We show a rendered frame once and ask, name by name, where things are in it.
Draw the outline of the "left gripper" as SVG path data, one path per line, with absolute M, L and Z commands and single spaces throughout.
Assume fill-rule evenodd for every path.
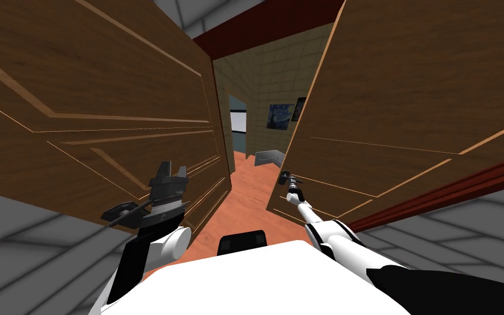
M 172 219 L 184 211 L 183 193 L 189 182 L 186 166 L 180 166 L 175 176 L 171 176 L 171 168 L 171 161 L 162 161 L 157 175 L 149 182 L 151 212 L 143 217 L 142 229 Z

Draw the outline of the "grey angular block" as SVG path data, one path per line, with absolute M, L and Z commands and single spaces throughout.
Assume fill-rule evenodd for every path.
M 254 166 L 274 164 L 281 168 L 285 154 L 278 150 L 258 151 L 255 153 Z

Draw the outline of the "blue night sky picture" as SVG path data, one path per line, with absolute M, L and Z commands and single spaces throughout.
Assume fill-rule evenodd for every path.
M 269 105 L 267 128 L 272 130 L 287 130 L 294 113 L 294 104 Z

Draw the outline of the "dark framed picture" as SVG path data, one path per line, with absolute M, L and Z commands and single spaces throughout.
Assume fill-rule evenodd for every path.
M 298 122 L 305 102 L 306 102 L 306 97 L 299 97 L 297 99 L 291 121 Z

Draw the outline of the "white window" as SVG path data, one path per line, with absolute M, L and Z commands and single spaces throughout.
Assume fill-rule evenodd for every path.
M 245 109 L 230 110 L 231 131 L 234 133 L 246 134 L 247 132 L 247 111 Z

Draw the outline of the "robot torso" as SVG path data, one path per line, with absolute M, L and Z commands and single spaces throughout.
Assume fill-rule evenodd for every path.
M 305 241 L 166 266 L 101 315 L 402 315 Z

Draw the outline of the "brown wooden door leaf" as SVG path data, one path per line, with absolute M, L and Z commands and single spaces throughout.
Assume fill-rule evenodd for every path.
M 104 224 L 187 168 L 197 235 L 231 189 L 210 57 L 151 0 L 0 0 L 0 196 Z
M 362 231 L 504 189 L 504 0 L 344 0 L 282 169 Z

